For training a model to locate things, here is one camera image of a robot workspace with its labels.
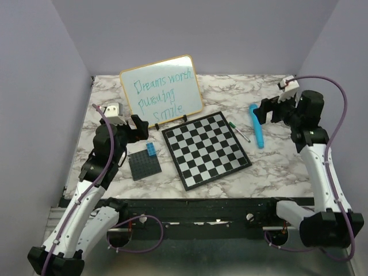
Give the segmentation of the white whiteboard marker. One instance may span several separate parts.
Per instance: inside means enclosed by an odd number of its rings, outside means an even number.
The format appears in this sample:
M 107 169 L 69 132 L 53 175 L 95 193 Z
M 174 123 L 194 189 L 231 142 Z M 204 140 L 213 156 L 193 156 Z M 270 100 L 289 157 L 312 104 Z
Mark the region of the white whiteboard marker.
M 233 128 L 237 133 L 239 133 L 248 143 L 251 143 L 251 140 L 238 128 Z

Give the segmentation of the yellow framed whiteboard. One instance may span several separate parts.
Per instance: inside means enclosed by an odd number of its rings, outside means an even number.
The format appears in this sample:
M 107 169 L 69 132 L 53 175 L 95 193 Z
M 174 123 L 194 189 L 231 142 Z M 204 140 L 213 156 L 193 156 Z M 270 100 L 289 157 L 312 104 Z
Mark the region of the yellow framed whiteboard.
M 204 108 L 190 55 L 173 57 L 120 72 L 131 113 L 149 127 L 199 113 Z

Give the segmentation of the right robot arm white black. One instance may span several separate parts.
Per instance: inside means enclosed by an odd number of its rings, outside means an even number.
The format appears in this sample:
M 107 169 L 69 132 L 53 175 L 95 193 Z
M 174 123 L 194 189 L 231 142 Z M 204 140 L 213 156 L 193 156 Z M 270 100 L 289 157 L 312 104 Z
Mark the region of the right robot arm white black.
M 265 210 L 265 220 L 278 225 L 285 220 L 298 229 L 306 247 L 347 248 L 364 225 L 363 216 L 352 211 L 339 186 L 327 147 L 327 131 L 319 126 L 324 107 L 323 95 L 305 90 L 299 101 L 295 97 L 280 100 L 265 98 L 254 113 L 260 124 L 284 122 L 291 129 L 291 139 L 302 157 L 312 185 L 314 210 L 294 201 L 281 200 Z

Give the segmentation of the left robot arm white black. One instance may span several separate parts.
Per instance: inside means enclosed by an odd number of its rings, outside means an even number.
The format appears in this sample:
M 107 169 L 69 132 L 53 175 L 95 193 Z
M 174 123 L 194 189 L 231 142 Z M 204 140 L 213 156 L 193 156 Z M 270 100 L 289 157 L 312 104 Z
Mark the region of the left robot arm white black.
M 128 214 L 116 200 L 108 200 L 90 218 L 121 167 L 127 144 L 148 139 L 148 122 L 132 115 L 132 129 L 118 116 L 107 115 L 95 131 L 93 150 L 81 168 L 74 195 L 49 238 L 32 247 L 28 261 L 38 275 L 81 275 L 85 260 L 109 227 L 121 227 Z

